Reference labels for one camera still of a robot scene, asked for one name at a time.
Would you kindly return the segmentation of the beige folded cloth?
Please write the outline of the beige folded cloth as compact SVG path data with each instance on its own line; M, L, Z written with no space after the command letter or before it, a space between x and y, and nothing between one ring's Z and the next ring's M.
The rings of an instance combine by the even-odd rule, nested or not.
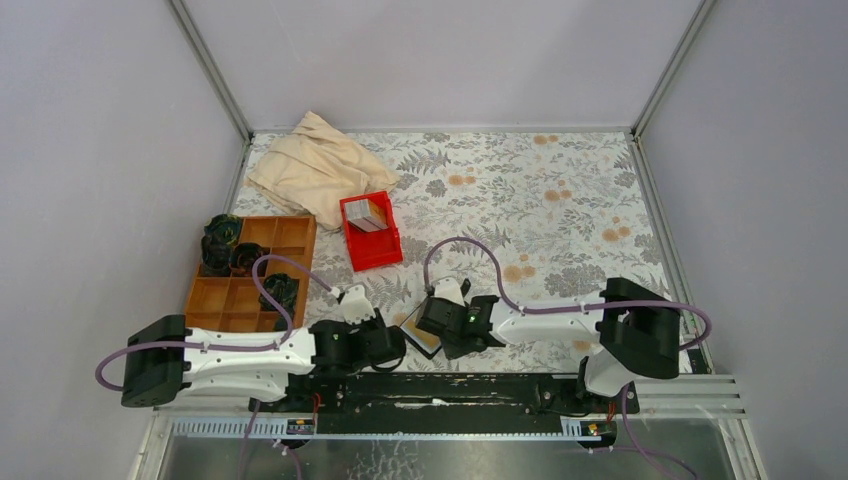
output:
M329 230L343 224L341 200L390 191L399 181L374 153L312 111L272 141L247 175L247 184L273 205L304 211Z

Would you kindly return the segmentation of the black leather card holder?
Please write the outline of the black leather card holder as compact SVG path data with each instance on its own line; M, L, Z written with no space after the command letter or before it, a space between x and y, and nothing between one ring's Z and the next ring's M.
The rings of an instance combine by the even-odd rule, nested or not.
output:
M434 359L442 350L441 340L434 334L420 329L416 324L418 314L422 311L423 302L419 303L407 317L399 323L399 328L406 340L425 358Z

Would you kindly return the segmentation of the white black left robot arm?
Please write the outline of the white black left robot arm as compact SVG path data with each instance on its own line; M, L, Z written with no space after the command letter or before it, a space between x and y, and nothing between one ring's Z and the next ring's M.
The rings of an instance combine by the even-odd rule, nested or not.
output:
M296 411L309 401L299 376L347 376L406 354L402 331L380 315L357 325L321 320L292 332L189 328L168 315L127 340L121 404L158 407L188 396L248 397Z

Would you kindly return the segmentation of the floral patterned table mat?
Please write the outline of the floral patterned table mat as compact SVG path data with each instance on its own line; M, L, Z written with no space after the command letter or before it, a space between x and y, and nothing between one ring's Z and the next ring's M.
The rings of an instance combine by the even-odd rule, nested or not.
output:
M519 303L557 305L612 277L670 297L626 136L601 133L358 133L398 174L390 200L400 263L352 269L342 231L319 229L313 270L363 284L390 324L410 324L425 277L503 283Z

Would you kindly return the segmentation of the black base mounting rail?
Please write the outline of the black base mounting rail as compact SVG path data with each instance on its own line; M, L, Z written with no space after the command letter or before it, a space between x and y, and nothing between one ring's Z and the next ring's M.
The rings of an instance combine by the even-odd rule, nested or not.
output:
M565 420L640 411L634 391L584 393L573 375L362 373L289 378L262 413L303 413L320 434L560 434Z

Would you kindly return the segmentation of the stack of credit cards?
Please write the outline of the stack of credit cards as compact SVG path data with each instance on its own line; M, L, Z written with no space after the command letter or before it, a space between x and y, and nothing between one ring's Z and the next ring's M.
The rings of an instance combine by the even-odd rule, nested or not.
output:
M385 210L369 198L352 200L343 206L347 223L364 233L387 230Z

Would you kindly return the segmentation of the dark floral rolled cloth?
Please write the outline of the dark floral rolled cloth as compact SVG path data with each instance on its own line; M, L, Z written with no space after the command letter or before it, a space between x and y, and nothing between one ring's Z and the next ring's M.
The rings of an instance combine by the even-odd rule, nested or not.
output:
M232 248L216 236L201 239L201 277L229 277Z

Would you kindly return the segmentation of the dark green rolled cloth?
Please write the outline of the dark green rolled cloth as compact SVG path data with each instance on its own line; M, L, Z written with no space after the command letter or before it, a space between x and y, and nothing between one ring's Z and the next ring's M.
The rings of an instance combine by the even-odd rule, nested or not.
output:
M219 214L212 217L203 227L205 235L219 238L230 246L238 244L244 220L233 214Z

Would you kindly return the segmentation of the orange credit card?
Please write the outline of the orange credit card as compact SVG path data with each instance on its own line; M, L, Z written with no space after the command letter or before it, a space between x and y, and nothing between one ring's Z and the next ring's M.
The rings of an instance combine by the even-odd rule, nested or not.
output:
M441 349L440 339L418 328L414 321L406 321L400 328L412 345L423 354L433 356Z

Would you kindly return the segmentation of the red plastic bin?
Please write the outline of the red plastic bin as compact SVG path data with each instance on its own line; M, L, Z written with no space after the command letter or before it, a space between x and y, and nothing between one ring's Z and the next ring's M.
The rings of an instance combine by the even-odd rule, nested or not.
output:
M346 245L355 272L403 260L400 234L392 203L386 191L377 191L339 201Z

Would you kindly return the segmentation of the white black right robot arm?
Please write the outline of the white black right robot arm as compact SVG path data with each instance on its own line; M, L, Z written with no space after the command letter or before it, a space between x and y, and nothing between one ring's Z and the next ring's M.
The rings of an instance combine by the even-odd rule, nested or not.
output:
M489 348L536 341L582 341L597 346L573 386L575 402L597 412L639 379L680 373L680 310L625 278L566 305L520 305L497 295L466 300L456 280L437 282L415 320L439 339L445 355L461 358Z

